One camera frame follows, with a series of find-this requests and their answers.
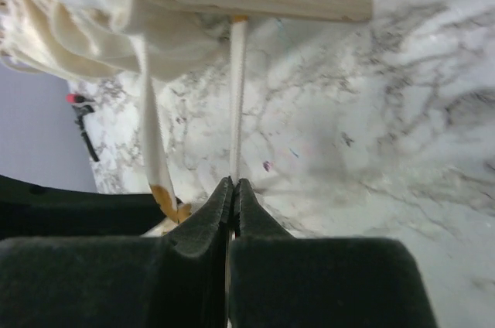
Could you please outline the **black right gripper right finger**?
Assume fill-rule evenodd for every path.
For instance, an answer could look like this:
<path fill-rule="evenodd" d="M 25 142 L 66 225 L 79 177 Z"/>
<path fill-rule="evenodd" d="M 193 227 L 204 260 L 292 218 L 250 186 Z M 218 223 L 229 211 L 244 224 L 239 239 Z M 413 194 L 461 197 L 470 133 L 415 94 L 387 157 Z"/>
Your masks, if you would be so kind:
<path fill-rule="evenodd" d="M 240 180 L 229 248 L 235 327 L 434 327 L 417 262 L 385 237 L 297 238 Z"/>

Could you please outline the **large bear print cushion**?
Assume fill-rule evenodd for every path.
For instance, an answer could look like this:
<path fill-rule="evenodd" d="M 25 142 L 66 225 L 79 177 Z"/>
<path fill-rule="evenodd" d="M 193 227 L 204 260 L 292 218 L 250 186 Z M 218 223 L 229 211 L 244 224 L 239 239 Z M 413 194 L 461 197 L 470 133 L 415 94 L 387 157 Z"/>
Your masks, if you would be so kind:
<path fill-rule="evenodd" d="M 170 11 L 145 0 L 1 0 L 1 58 L 13 69 L 65 80 L 138 78 L 145 176 L 174 224 L 191 214 L 175 195 L 153 84 L 216 57 L 230 37 L 225 15 Z"/>

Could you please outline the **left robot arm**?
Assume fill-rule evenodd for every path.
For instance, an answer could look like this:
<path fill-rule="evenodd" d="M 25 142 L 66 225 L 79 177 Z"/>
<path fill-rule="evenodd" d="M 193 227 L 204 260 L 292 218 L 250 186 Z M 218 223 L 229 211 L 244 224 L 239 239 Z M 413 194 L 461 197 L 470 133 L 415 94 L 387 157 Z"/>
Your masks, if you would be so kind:
<path fill-rule="evenodd" d="M 141 235 L 164 219 L 150 194 L 85 193 L 1 177 L 1 239 Z"/>

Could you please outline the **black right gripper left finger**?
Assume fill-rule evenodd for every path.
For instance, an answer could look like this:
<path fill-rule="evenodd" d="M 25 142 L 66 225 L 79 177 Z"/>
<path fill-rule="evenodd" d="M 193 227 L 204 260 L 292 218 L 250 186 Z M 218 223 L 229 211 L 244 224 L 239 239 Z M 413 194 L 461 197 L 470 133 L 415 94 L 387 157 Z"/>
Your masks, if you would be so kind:
<path fill-rule="evenodd" d="M 3 327 L 225 327 L 234 187 L 166 236 L 1 239 Z"/>

